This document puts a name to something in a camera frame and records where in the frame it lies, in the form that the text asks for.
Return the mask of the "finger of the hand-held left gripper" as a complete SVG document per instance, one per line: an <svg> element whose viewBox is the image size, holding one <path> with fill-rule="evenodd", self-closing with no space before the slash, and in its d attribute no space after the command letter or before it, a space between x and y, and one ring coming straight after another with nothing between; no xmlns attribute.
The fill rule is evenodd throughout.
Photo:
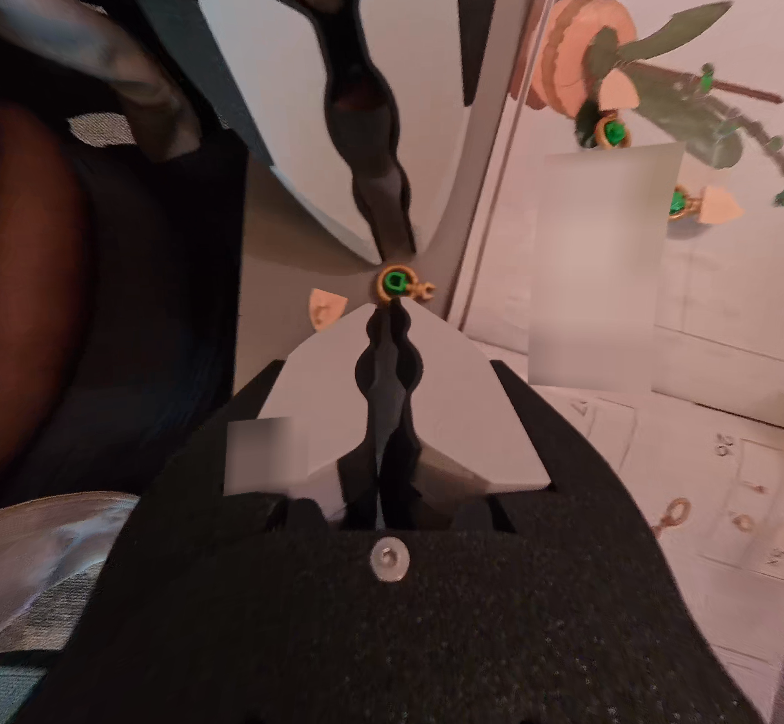
<svg viewBox="0 0 784 724"><path fill-rule="evenodd" d="M397 114L405 219L420 254L448 205L491 25L491 0L358 0L372 65Z"/></svg>
<svg viewBox="0 0 784 724"><path fill-rule="evenodd" d="M271 172L342 245L381 256L325 118L327 70L307 16L279 0L198 0L271 159Z"/></svg>

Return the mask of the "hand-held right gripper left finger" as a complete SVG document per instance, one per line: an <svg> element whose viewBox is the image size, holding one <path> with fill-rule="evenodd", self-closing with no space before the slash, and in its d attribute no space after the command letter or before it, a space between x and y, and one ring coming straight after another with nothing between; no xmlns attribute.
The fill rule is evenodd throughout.
<svg viewBox="0 0 784 724"><path fill-rule="evenodd" d="M357 382L371 345L365 304L314 333L285 361L258 420L282 420L285 468L268 477L290 497L345 501L339 460L365 441L368 401Z"/></svg>

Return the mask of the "brick set instruction booklet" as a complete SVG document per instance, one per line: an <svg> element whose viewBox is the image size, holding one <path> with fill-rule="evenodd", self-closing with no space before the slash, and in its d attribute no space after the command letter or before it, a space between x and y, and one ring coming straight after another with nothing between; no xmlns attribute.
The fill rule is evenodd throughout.
<svg viewBox="0 0 784 724"><path fill-rule="evenodd" d="M540 391L608 458L711 647L782 722L782 0L534 0L449 319L527 376L537 164L580 150L617 46L636 148L681 142L653 394Z"/></svg>

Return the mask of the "person's left forearm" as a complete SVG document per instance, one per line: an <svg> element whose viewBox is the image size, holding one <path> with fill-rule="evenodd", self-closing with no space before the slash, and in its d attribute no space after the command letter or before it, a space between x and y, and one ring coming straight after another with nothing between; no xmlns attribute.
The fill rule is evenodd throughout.
<svg viewBox="0 0 784 724"><path fill-rule="evenodd" d="M119 90L151 92L159 82L138 43L78 0L1 0L1 33L9 43Z"/></svg>

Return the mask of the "small tan wedge piece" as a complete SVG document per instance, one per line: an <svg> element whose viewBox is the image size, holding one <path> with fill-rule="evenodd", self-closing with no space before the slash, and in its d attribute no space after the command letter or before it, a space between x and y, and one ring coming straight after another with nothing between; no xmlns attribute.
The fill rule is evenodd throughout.
<svg viewBox="0 0 784 724"><path fill-rule="evenodd" d="M310 291L308 316L314 331L320 332L333 325L344 314L348 298L319 288Z"/></svg>

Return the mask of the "person's left hand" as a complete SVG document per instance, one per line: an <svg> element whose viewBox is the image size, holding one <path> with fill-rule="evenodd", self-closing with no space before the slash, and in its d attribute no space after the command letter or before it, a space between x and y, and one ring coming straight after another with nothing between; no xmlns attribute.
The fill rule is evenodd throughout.
<svg viewBox="0 0 784 724"><path fill-rule="evenodd" d="M149 53L138 47L113 50L104 75L118 95L136 143L151 161L167 162L201 145L194 107Z"/></svg>

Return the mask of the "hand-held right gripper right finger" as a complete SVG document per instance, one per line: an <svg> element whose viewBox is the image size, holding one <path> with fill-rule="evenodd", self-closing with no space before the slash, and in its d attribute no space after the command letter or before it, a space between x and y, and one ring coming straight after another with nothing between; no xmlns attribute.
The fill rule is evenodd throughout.
<svg viewBox="0 0 784 724"><path fill-rule="evenodd" d="M550 476L489 359L408 298L392 302L403 390L392 480L414 490L543 490Z"/></svg>

